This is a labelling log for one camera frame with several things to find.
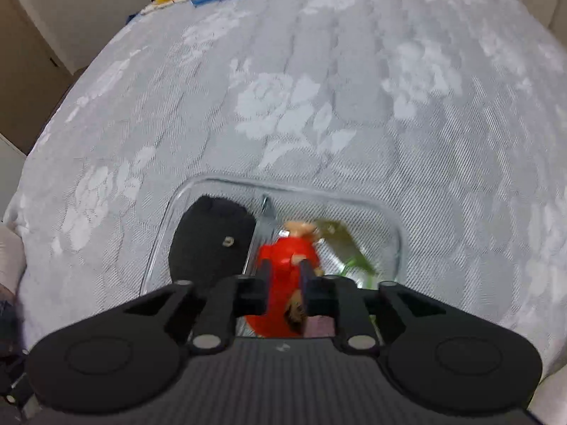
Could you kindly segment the red dressed doll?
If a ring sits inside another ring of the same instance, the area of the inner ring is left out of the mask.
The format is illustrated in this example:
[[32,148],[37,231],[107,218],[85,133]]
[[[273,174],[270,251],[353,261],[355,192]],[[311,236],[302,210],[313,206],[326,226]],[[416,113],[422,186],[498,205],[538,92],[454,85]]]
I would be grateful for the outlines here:
[[262,338],[301,338],[308,316],[303,306],[300,263],[308,260],[313,271],[322,275],[314,244],[317,226],[304,221],[287,221],[287,235],[259,248],[257,263],[270,266],[269,296],[263,315],[247,316],[246,321]]

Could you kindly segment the clear glass container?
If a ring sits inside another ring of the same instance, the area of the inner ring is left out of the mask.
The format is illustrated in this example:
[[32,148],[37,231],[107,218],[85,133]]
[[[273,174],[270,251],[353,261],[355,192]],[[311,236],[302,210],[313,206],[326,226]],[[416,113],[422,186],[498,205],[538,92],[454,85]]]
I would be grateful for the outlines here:
[[[352,279],[360,288],[375,290],[382,281],[396,280],[405,264],[404,229],[397,216],[376,200],[238,177],[203,176],[182,184],[166,207],[142,278],[140,292],[143,295],[171,283],[168,256],[174,233],[185,211],[202,196],[232,200],[244,206],[256,218],[256,228],[243,269],[245,274],[253,273],[262,245],[287,235],[285,222],[315,224],[317,219],[345,223],[375,269],[377,276],[369,288],[360,286]],[[314,246],[325,274],[338,275],[332,251],[320,236]]]

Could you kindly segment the pink ribbed cylinder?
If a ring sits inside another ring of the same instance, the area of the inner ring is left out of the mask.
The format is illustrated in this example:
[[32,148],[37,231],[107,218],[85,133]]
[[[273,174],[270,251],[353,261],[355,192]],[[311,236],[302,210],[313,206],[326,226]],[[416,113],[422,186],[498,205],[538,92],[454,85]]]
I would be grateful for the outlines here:
[[308,317],[305,321],[304,337],[332,338],[335,335],[335,322],[326,316]]

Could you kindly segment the green toy piece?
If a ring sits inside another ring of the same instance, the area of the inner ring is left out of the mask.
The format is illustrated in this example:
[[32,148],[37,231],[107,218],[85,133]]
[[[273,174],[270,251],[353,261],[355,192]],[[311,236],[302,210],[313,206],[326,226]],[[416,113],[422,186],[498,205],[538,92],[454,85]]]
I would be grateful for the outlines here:
[[338,266],[337,274],[355,280],[362,287],[369,288],[377,274],[345,223],[317,219],[315,225],[320,238],[332,251],[333,260]]

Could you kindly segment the black plush toy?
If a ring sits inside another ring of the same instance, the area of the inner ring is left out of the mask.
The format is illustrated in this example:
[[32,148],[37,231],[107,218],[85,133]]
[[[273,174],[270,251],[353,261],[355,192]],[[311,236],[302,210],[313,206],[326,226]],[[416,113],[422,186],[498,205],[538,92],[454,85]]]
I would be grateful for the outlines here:
[[171,280],[189,281],[205,293],[218,281],[243,272],[256,218],[225,198],[202,196],[185,211],[173,236]]

